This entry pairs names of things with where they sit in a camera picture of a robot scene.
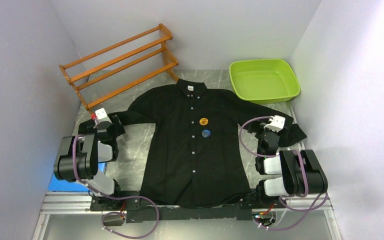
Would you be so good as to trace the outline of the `orange wooden rack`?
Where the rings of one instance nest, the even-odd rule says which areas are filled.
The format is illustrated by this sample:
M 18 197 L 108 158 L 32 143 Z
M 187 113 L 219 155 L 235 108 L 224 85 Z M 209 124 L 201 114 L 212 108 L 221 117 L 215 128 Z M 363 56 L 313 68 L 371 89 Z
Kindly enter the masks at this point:
M 174 82 L 179 61 L 169 49 L 173 33 L 162 23 L 58 67 L 83 108 L 94 113 L 104 103 L 159 75 Z

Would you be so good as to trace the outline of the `blue round brooch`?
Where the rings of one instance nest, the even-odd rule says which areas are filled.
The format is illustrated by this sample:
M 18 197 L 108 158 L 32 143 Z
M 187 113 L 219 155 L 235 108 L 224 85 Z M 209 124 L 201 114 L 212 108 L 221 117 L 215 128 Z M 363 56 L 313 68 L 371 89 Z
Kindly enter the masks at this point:
M 202 137 L 204 138 L 209 138 L 211 136 L 211 131 L 208 130 L 208 129 L 204 129 L 202 132 L 201 132 L 201 135 Z

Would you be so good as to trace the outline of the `orange round brooch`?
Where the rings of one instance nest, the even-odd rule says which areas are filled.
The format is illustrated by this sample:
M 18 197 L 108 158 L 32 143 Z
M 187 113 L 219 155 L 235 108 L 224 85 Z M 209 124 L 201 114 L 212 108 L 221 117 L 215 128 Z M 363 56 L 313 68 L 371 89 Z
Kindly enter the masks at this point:
M 203 117 L 199 120 L 201 126 L 206 126 L 209 123 L 209 120 L 206 117 Z

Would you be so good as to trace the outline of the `black button shirt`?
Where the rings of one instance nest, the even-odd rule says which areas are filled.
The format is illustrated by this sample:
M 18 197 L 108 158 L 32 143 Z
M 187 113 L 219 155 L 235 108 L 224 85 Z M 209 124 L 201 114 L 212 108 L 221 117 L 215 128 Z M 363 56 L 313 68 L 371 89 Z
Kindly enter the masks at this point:
M 140 194 L 159 205 L 183 208 L 230 204 L 250 191 L 239 148 L 238 127 L 245 122 L 284 117 L 281 148 L 306 138 L 285 113 L 183 79 L 146 91 L 115 115 L 124 126 L 155 124 Z M 200 125 L 201 118 L 209 123 Z M 205 129 L 210 137 L 202 137 Z

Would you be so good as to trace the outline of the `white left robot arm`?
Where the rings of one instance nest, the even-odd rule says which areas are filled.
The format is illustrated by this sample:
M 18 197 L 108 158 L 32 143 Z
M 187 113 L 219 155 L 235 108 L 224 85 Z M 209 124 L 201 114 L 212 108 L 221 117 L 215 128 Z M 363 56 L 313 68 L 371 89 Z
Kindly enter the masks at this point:
M 78 126 L 76 136 L 61 139 L 53 174 L 56 179 L 85 186 L 110 210 L 123 204 L 123 195 L 116 191 L 117 182 L 105 176 L 99 164 L 113 162 L 119 155 L 117 137 L 125 133 L 120 120 L 87 120 Z

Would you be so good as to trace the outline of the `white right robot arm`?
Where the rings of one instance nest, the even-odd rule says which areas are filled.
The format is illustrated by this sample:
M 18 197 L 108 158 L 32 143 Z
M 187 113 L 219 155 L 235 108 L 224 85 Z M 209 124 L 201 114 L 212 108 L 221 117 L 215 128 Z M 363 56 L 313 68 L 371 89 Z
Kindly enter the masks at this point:
M 260 175 L 278 175 L 261 180 L 256 186 L 255 202 L 262 208 L 273 203 L 275 197 L 324 194 L 327 177 L 313 150 L 280 150 L 280 136 L 253 123 L 248 130 L 258 139 L 255 168 Z

